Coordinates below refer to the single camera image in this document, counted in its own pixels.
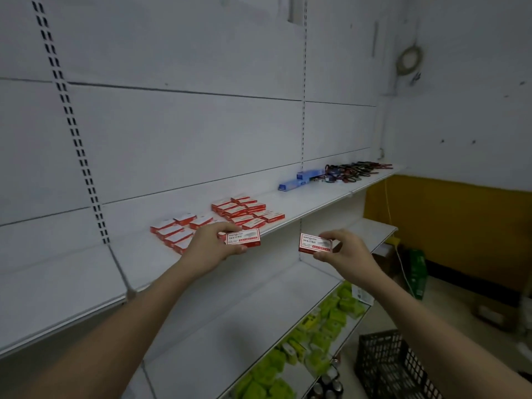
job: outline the crate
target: crate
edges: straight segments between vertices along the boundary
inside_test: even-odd
[[[398,330],[360,336],[354,370],[370,399],[443,399]]]

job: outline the blue box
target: blue box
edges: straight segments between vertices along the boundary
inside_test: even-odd
[[[307,181],[302,179],[292,179],[287,182],[283,182],[279,185],[280,191],[289,191],[295,188],[298,188],[299,186],[306,185]]]
[[[325,175],[325,168],[323,169],[309,169],[308,171],[298,172],[296,178],[309,180],[310,178]]]

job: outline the yellow painted wall section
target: yellow painted wall section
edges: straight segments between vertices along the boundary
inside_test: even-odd
[[[392,224],[427,259],[521,291],[532,271],[532,193],[396,175],[386,181]],[[389,223],[385,183],[364,216]]]

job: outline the black baseboard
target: black baseboard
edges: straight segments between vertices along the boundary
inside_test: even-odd
[[[436,262],[426,260],[429,275],[437,279],[462,287],[476,294],[484,295],[492,300],[517,308],[521,299],[518,291],[503,287],[494,282],[488,282],[470,275],[465,275],[458,270],[442,266]]]

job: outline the hand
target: hand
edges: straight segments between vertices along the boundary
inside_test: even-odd
[[[331,264],[348,282],[369,291],[384,275],[364,241],[352,232],[344,229],[326,231],[320,237],[337,239],[340,243],[332,253],[316,252],[314,258]]]
[[[187,266],[194,279],[206,275],[228,256],[239,255],[247,250],[244,245],[226,245],[218,239],[219,232],[242,231],[230,222],[217,222],[196,231],[187,250],[181,257],[180,266]]]

